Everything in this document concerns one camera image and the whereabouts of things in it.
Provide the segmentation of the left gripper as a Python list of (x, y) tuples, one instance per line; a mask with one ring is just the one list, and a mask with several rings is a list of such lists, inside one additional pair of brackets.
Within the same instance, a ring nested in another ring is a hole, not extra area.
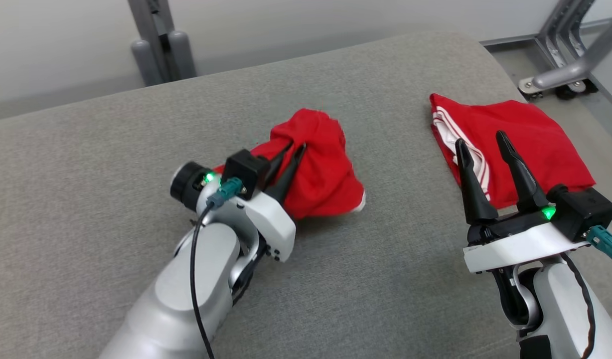
[[(202, 220), (203, 225), (217, 222), (231, 227), (241, 245), (248, 249), (245, 263), (268, 252), (285, 262), (292, 254), (296, 225), (282, 206), (306, 148), (306, 144), (294, 146), (289, 142), (269, 160), (263, 182), (267, 193), (256, 190), (250, 200), (233, 197)], [(196, 162), (187, 162), (174, 173), (170, 194), (188, 209), (201, 214), (208, 198), (220, 190), (220, 180), (219, 173)]]

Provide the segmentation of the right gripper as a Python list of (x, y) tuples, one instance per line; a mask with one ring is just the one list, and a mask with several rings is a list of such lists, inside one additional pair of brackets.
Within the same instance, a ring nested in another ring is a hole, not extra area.
[[(492, 226), (473, 226), (474, 234), (484, 238), (495, 233), (504, 234), (504, 238), (464, 248), (464, 261), (470, 273), (493, 274), (502, 309), (515, 328), (535, 328), (541, 315), (538, 300), (520, 281), (518, 269), (523, 264), (587, 246), (588, 242), (572, 242), (550, 223), (555, 208), (548, 206), (543, 189), (507, 133), (497, 131), (496, 141), (515, 185), (516, 207), (520, 213), (530, 214), (517, 213)], [(497, 209), (480, 186), (474, 160), (462, 138), (456, 141), (456, 156), (466, 222), (474, 225), (495, 220), (499, 216)]]

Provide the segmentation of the red shorts with white trim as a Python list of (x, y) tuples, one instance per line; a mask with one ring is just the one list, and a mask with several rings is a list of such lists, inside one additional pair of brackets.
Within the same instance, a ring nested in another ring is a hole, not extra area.
[(363, 208), (365, 190), (347, 156), (345, 134), (336, 119), (322, 111), (299, 109), (272, 127), (269, 140), (251, 152), (270, 160), (289, 142), (307, 146), (283, 205), (292, 218), (339, 216)]

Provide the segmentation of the red jersey with white sleeves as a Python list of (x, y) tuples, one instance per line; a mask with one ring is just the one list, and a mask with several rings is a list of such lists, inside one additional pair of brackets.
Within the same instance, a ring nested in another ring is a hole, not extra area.
[(504, 131), (543, 191), (564, 184), (581, 191), (596, 184), (586, 164), (560, 125), (536, 105), (507, 100), (466, 105), (433, 93), (433, 135), (456, 182), (460, 182), (456, 140), (462, 138), (472, 156), (479, 186), (497, 209), (513, 206), (518, 195), (496, 134)]

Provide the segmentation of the grey cylindrical post foot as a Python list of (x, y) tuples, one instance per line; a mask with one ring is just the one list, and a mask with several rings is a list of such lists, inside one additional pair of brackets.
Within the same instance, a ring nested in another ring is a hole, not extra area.
[(144, 85), (150, 87), (163, 84), (164, 79), (156, 63), (151, 44), (144, 39), (137, 39), (131, 43), (131, 50)]
[(173, 30), (167, 34), (167, 38), (179, 79), (196, 77), (197, 71), (188, 34), (181, 30)]

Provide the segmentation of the grey metal partition post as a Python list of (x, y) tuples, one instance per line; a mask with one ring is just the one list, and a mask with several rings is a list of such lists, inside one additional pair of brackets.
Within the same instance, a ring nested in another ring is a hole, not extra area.
[(128, 0), (138, 39), (151, 44), (164, 83), (180, 80), (171, 55), (167, 34), (176, 29), (168, 0)]

